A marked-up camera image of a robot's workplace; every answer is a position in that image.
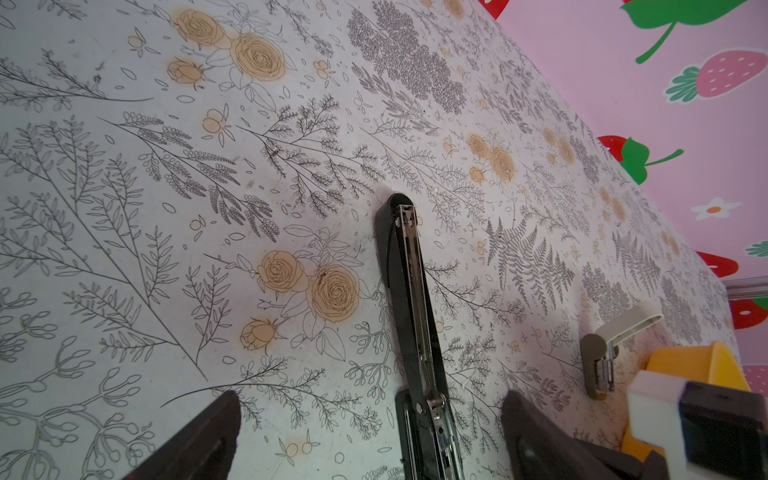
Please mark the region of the beige mini stapler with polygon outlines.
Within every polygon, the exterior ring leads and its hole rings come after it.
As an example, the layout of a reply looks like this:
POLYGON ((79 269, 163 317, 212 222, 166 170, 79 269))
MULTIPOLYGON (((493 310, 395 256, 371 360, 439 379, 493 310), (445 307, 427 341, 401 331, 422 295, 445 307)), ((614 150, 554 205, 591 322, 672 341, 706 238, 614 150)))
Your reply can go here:
POLYGON ((592 400, 603 401, 615 390, 614 363, 620 344, 663 319, 659 307, 641 302, 581 338, 584 384, 592 400))

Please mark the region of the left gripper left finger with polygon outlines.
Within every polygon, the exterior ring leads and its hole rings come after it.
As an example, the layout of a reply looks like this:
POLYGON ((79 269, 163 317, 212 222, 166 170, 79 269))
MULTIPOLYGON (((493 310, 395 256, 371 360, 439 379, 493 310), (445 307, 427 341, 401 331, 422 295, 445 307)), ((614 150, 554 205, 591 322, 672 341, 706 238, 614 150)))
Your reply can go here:
POLYGON ((227 479, 240 427, 239 397, 226 391, 124 479, 227 479))

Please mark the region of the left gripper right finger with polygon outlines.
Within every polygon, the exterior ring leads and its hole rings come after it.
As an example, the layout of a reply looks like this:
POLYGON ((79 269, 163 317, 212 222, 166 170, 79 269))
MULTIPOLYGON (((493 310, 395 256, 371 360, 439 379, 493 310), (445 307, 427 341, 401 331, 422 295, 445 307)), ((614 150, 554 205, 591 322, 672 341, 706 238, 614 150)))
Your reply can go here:
POLYGON ((515 479, 618 478, 517 391, 507 393, 501 421, 515 479))

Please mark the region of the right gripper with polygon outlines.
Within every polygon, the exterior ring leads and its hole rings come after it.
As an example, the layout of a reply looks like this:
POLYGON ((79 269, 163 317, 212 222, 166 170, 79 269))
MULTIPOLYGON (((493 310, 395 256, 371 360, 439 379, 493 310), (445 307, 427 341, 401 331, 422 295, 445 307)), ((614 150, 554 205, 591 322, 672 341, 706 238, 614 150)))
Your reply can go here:
POLYGON ((582 440, 578 443, 619 479, 669 480, 666 459, 651 451, 644 461, 582 440))

